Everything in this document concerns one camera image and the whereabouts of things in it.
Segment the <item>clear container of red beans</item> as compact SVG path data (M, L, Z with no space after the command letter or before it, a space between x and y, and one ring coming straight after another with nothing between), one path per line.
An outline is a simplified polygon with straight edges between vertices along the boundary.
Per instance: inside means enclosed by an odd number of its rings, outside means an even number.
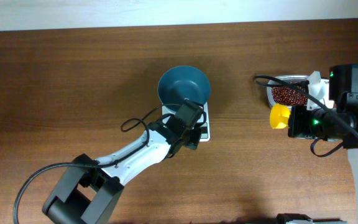
M307 75L282 75L277 76L277 79L281 79L285 82L295 84L302 81L306 81L308 78ZM314 102L311 102L311 105L308 106L308 99L301 93L298 93L295 90L291 90L288 87L285 87L275 81L270 80L267 87L267 98L269 107L272 108L276 104L285 105L289 109L292 106L306 106L307 110L315 110L320 108Z

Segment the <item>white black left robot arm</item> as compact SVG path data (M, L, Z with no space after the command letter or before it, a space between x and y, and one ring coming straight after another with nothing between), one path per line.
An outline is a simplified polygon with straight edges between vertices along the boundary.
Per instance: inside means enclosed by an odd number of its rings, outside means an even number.
M145 127L134 142L108 156L74 159L46 199L42 212L54 223L108 223L124 186L146 168L173 157L181 147L195 150L207 121L204 107L185 100L176 113Z

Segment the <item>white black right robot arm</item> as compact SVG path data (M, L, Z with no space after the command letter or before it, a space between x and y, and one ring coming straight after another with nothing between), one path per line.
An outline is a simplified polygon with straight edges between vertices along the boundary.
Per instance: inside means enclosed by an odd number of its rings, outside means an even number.
M330 68L329 99L335 102L335 108L329 109L322 103L312 110L294 106L288 120L288 135L314 143L341 141L354 179L358 221L358 64Z

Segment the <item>yellow measuring scoop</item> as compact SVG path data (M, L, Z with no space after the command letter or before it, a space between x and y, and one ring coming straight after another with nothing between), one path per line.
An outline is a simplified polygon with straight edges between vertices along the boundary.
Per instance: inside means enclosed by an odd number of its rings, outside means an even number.
M288 126L290 110L285 105L276 104L270 112L270 126L272 129L284 129Z

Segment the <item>white digital kitchen scale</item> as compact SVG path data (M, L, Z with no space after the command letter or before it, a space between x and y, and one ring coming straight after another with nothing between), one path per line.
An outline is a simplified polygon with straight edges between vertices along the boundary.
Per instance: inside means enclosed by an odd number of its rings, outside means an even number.
M211 137L211 131L210 131L210 125L209 125L209 111L208 111L208 104L205 103L203 105L203 110L206 113L205 118L206 118L206 122L201 126L201 137L200 137L200 141L201 142L207 142L210 140ZM163 106L162 107L162 114L175 114L175 111L169 109L167 106ZM198 123L202 123L204 120L204 116L202 116L199 120Z

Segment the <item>teal plastic bowl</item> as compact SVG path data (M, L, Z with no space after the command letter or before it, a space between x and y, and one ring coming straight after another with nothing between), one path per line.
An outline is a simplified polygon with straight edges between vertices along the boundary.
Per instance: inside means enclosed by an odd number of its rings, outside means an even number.
M211 95L211 85L207 76L198 68L180 65L162 75L157 93L162 104L176 111L186 99L205 105Z

